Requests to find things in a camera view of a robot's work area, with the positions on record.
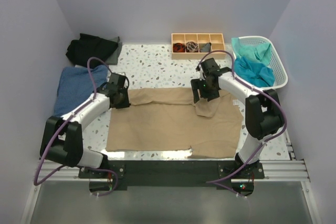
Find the beige t shirt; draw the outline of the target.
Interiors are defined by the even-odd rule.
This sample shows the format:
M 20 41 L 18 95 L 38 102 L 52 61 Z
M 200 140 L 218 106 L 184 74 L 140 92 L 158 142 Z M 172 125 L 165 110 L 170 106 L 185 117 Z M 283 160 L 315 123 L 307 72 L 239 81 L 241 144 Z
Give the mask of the beige t shirt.
M 194 102 L 190 88 L 143 88 L 128 92 L 131 105 L 112 109 L 106 150 L 192 150 L 192 158 L 231 158 L 243 116 L 233 95 Z

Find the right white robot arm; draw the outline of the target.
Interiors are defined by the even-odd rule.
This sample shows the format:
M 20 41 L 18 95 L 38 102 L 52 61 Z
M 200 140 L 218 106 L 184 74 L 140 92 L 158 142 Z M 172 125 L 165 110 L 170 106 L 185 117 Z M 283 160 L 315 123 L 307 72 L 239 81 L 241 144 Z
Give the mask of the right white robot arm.
M 191 81 L 194 103 L 201 98 L 211 101 L 219 98 L 219 91 L 233 94 L 245 106 L 247 137 L 236 154 L 234 173 L 246 178 L 253 171 L 252 164 L 259 161 L 264 145 L 281 135 L 287 119 L 274 89 L 262 90 L 242 80 L 233 69 L 221 68 L 214 58 L 199 63 L 196 67 L 200 77 Z

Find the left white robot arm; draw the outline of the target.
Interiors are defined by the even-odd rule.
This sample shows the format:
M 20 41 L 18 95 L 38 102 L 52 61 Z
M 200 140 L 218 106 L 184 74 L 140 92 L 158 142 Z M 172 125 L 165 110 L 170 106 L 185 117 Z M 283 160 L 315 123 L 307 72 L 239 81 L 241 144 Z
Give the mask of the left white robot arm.
M 40 159 L 69 167 L 90 167 L 97 178 L 108 174 L 106 155 L 85 150 L 82 133 L 85 128 L 110 108 L 130 106 L 129 79 L 112 73 L 109 80 L 97 87 L 90 97 L 71 112 L 60 117 L 51 116 L 45 124 L 40 147 Z

